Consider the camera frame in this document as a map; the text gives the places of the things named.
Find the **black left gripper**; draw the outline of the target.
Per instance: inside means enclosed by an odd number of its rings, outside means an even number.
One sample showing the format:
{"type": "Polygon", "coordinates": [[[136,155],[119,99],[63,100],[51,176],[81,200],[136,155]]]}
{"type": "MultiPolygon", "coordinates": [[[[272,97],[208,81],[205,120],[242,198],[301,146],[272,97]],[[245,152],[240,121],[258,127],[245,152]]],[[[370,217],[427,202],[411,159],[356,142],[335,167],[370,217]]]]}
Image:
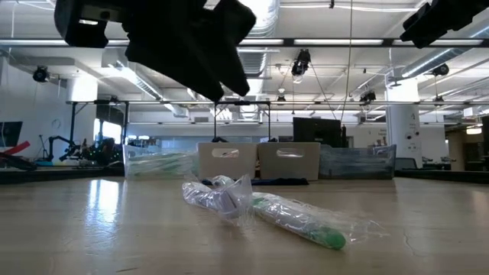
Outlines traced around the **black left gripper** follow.
{"type": "MultiPolygon", "coordinates": [[[[239,0],[219,0],[212,9],[207,0],[57,0],[54,24],[73,47],[104,48],[109,22],[122,25],[133,44],[160,44],[157,30],[172,44],[190,52],[218,54],[220,82],[240,96],[250,91],[236,47],[256,23],[253,11],[239,0]]],[[[193,54],[181,50],[152,51],[127,48],[129,61],[139,63],[217,102],[224,95],[219,81],[193,54]]]]}

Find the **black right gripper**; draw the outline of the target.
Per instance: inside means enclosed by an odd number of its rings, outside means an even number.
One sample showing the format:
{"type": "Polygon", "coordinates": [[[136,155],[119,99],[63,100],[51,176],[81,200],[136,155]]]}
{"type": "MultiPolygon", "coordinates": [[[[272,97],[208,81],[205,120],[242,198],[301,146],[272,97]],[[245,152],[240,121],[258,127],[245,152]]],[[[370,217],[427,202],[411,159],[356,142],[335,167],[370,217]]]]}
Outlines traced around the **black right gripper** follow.
{"type": "Polygon", "coordinates": [[[403,22],[402,42],[422,49],[448,33],[459,31],[489,8],[489,0],[432,0],[403,22]]]}

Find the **green toothbrush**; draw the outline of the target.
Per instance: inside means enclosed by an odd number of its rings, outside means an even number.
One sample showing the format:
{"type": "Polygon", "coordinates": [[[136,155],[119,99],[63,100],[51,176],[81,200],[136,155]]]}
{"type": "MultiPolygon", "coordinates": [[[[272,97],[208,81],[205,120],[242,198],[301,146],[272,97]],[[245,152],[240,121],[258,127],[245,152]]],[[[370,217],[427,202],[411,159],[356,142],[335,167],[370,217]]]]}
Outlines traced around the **green toothbrush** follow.
{"type": "Polygon", "coordinates": [[[192,173],[194,156],[187,153],[146,154],[129,157],[126,175],[135,178],[180,178],[192,173]]]}
{"type": "Polygon", "coordinates": [[[253,208],[265,221],[337,251],[347,244],[387,234],[381,225],[365,217],[322,209],[267,192],[253,193],[253,208]]]}

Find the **blue toothbrush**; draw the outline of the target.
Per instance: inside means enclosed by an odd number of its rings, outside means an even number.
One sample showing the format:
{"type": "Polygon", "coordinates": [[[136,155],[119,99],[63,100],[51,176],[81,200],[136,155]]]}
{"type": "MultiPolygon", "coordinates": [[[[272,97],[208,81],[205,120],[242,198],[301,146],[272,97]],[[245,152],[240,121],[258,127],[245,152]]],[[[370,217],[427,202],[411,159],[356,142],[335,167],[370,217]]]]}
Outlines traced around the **blue toothbrush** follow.
{"type": "Polygon", "coordinates": [[[389,177],[395,157],[389,154],[346,154],[335,152],[320,156],[319,175],[324,177],[389,177]]]}

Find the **white plastic bin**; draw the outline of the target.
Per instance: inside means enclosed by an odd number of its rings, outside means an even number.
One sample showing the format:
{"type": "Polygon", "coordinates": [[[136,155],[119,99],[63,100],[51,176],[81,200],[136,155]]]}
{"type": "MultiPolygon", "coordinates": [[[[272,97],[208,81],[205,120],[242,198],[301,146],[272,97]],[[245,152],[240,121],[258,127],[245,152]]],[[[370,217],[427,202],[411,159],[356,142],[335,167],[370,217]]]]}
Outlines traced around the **white plastic bin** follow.
{"type": "Polygon", "coordinates": [[[198,143],[199,178],[227,176],[254,177],[257,163],[256,143],[198,143]]]}

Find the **clear plastic bin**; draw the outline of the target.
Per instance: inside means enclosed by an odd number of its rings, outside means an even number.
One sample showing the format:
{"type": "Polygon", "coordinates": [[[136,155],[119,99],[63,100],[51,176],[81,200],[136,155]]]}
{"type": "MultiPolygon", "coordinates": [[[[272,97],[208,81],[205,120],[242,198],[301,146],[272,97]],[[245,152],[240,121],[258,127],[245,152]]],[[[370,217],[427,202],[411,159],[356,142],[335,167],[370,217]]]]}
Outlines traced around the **clear plastic bin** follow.
{"type": "Polygon", "coordinates": [[[196,174],[194,150],[123,146],[125,176],[136,180],[182,179],[196,174]]]}

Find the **grey plastic bin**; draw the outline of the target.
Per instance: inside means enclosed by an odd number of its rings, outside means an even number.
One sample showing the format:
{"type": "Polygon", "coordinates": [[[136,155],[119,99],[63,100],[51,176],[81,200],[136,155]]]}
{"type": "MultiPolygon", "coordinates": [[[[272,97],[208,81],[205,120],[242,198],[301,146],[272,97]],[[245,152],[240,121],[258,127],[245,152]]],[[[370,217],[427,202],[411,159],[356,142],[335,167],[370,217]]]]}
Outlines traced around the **grey plastic bin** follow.
{"type": "Polygon", "coordinates": [[[257,146],[261,178],[317,180],[319,177],[320,143],[277,142],[257,146]]]}

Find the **white round pillar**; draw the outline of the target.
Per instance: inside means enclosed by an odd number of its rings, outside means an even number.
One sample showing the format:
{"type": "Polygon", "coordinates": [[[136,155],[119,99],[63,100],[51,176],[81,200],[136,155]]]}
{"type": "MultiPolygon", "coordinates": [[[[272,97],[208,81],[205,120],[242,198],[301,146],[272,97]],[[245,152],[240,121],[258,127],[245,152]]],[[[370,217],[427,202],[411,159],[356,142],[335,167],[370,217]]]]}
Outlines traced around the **white round pillar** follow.
{"type": "Polygon", "coordinates": [[[413,159],[422,164],[419,93],[416,79],[386,84],[385,99],[387,139],[397,147],[397,157],[413,159]]]}

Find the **black monitor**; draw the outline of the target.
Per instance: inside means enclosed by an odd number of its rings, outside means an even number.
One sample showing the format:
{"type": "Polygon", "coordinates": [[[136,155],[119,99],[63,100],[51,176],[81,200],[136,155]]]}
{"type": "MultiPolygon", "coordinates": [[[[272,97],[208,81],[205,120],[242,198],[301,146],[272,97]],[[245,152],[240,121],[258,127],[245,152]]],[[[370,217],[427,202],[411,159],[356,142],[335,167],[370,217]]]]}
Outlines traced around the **black monitor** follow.
{"type": "Polygon", "coordinates": [[[342,128],[339,120],[321,118],[293,118],[294,142],[319,142],[341,147],[342,128]]]}

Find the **dark smoked plastic bin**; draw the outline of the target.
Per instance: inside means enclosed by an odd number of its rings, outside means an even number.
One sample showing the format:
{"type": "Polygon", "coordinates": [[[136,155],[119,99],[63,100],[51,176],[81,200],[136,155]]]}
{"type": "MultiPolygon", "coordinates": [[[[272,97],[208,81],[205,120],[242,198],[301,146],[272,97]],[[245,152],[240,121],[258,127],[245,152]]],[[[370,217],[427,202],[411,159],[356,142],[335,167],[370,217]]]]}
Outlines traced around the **dark smoked plastic bin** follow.
{"type": "Polygon", "coordinates": [[[322,180],[391,180],[397,146],[347,148],[322,145],[319,178],[322,180]]]}

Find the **red object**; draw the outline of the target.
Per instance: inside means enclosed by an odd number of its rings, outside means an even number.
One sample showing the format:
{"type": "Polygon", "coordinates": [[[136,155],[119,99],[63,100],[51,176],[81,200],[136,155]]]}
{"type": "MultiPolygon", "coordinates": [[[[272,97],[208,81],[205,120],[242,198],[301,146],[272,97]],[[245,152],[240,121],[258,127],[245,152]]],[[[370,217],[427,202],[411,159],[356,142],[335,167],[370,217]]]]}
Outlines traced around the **red object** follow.
{"type": "Polygon", "coordinates": [[[15,146],[15,147],[7,149],[6,151],[0,152],[0,157],[11,156],[11,155],[17,154],[17,153],[22,152],[23,150],[27,149],[30,146],[31,146],[31,144],[28,141],[25,141],[25,142],[15,146]]]}

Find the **corrugated silver ventilation duct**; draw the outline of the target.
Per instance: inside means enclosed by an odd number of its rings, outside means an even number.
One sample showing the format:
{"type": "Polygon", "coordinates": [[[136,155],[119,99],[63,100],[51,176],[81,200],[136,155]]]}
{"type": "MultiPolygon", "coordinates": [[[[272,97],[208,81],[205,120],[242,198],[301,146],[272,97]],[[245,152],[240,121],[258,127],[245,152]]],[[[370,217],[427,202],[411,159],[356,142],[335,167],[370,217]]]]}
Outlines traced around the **corrugated silver ventilation duct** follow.
{"type": "MultiPolygon", "coordinates": [[[[273,37],[280,13],[280,0],[239,0],[240,3],[252,10],[257,20],[248,34],[251,38],[273,37]]],[[[244,72],[248,78],[250,91],[245,101],[258,101],[264,87],[264,78],[267,72],[266,65],[269,57],[265,47],[245,48],[238,51],[244,72]]]]}

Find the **black background rig frame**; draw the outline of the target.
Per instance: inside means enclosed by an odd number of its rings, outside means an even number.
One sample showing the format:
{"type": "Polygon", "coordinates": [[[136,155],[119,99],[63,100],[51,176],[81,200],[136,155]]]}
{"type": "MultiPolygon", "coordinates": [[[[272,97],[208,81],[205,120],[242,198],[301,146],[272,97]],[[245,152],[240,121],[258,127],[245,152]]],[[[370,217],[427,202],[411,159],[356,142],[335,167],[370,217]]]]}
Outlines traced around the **black background rig frame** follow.
{"type": "Polygon", "coordinates": [[[268,140],[271,139],[271,102],[270,101],[248,101],[248,100],[238,100],[238,101],[218,101],[213,102],[213,137],[217,138],[217,106],[218,105],[235,105],[235,106],[246,106],[246,105],[266,105],[267,106],[267,133],[268,140]]]}
{"type": "Polygon", "coordinates": [[[106,166],[120,162],[127,134],[127,105],[114,99],[71,102],[69,147],[71,157],[106,166]]]}

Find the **white air duct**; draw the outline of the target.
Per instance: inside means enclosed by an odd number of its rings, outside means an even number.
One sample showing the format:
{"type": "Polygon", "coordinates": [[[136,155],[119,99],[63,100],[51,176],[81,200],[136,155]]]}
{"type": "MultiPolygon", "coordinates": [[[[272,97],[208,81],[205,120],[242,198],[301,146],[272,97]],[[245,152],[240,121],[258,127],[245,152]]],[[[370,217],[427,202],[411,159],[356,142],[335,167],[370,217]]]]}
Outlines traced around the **white air duct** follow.
{"type": "Polygon", "coordinates": [[[112,74],[114,76],[126,79],[145,94],[149,95],[152,99],[160,102],[165,108],[172,111],[174,117],[189,118],[189,111],[187,108],[180,107],[179,105],[173,103],[166,103],[166,99],[159,89],[156,89],[144,77],[138,75],[137,72],[135,72],[131,67],[125,65],[120,60],[116,60],[112,63],[108,62],[108,67],[112,69],[112,74]]]}

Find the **black wall screen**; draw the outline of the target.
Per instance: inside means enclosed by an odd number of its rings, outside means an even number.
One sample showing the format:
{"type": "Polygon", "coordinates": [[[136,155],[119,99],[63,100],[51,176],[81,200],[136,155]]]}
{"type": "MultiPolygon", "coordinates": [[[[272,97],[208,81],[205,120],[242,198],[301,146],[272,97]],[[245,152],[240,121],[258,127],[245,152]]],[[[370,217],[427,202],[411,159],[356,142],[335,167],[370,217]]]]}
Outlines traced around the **black wall screen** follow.
{"type": "Polygon", "coordinates": [[[22,125],[22,121],[0,122],[0,147],[17,146],[22,125]]]}

